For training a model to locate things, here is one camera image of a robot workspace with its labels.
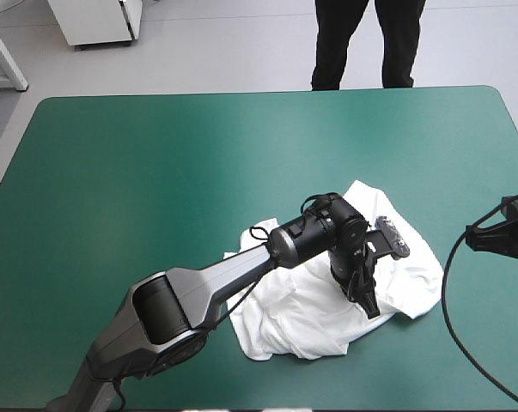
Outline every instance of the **black pants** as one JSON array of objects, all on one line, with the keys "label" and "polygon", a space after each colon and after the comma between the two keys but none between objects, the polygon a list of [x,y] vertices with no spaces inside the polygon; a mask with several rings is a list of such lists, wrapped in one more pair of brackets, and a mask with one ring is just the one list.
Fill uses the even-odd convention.
[{"label": "black pants", "polygon": [[[315,0],[318,20],[313,90],[337,90],[346,65],[346,50],[368,0]],[[419,18],[425,0],[375,0],[377,18],[385,40],[382,85],[413,86],[411,67],[419,42]]]}]

